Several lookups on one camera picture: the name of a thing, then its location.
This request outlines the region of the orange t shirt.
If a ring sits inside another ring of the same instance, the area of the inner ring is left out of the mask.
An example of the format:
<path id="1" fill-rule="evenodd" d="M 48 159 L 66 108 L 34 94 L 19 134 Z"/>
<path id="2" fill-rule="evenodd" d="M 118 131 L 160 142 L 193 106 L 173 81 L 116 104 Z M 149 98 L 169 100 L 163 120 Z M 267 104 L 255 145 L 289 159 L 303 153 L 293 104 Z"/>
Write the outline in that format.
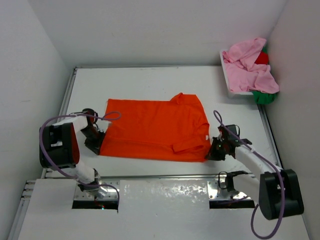
<path id="1" fill-rule="evenodd" d="M 109 99 L 106 112 L 120 112 L 107 128 L 100 155 L 106 157 L 204 162 L 210 124 L 195 94 L 171 100 Z"/>

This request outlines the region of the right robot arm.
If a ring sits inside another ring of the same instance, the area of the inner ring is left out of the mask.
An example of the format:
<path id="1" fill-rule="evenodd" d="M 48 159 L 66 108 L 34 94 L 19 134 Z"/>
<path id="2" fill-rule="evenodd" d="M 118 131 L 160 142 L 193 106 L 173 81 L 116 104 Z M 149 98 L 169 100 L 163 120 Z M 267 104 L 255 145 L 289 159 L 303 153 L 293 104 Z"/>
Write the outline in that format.
<path id="1" fill-rule="evenodd" d="M 226 172 L 224 178 L 218 178 L 218 189 L 232 194 L 245 193 L 258 204 L 267 220 L 303 214 L 305 208 L 296 172 L 268 163 L 251 144 L 245 138 L 223 134 L 213 137 L 207 160 L 224 161 L 231 156 L 249 170 Z"/>

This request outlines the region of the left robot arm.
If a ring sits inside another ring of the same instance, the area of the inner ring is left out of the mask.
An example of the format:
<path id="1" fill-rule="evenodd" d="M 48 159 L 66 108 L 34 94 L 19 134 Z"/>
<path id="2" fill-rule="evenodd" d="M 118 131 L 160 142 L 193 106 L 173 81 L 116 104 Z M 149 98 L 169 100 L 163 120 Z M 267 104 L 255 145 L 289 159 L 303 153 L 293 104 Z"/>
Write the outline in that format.
<path id="1" fill-rule="evenodd" d="M 98 113 L 91 108 L 47 120 L 39 130 L 39 161 L 43 168 L 58 171 L 74 179 L 82 192 L 97 196 L 100 175 L 88 167 L 80 157 L 77 133 L 85 136 L 84 145 L 96 155 L 100 154 L 105 133 L 99 130 Z"/>

